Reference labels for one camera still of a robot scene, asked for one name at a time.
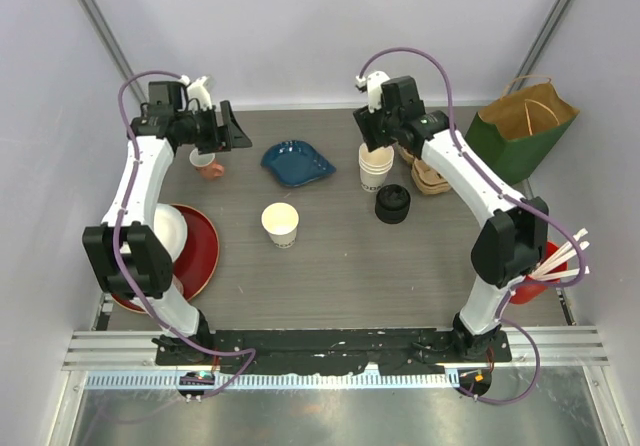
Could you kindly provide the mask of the stack of white paper cups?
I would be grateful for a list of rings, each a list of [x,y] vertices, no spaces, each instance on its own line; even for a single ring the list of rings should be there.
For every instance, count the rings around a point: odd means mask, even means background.
[[[394,163],[392,146],[370,151],[365,143],[358,150],[361,187],[367,192],[377,192],[384,184]]]

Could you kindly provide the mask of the stack of black lids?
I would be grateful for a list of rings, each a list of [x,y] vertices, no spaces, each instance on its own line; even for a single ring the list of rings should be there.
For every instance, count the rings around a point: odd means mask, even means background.
[[[410,205],[409,191],[399,184],[389,184],[377,192],[374,212],[383,223],[399,224],[406,219]]]

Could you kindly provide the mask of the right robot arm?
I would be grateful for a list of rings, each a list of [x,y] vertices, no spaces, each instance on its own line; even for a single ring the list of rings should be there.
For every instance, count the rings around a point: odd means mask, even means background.
[[[476,277],[452,323],[457,357],[482,356],[500,329],[499,313],[515,285],[541,260],[549,211],[540,198],[525,199],[502,183],[457,131],[452,112],[429,113],[410,76],[381,71],[355,80],[366,106],[353,116],[371,151],[398,144],[434,168],[469,207],[480,226],[471,251]]]

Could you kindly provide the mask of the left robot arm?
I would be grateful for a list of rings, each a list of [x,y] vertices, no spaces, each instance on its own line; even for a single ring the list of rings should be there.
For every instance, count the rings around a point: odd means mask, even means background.
[[[127,157],[109,209],[88,226],[82,244],[100,288],[141,307],[160,326],[160,344],[178,346],[190,364],[205,363],[214,336],[202,312],[179,292],[173,260],[153,230],[166,173],[177,150],[192,145],[201,154],[249,148],[228,101],[215,104],[207,76],[149,72],[148,100],[123,120]]]

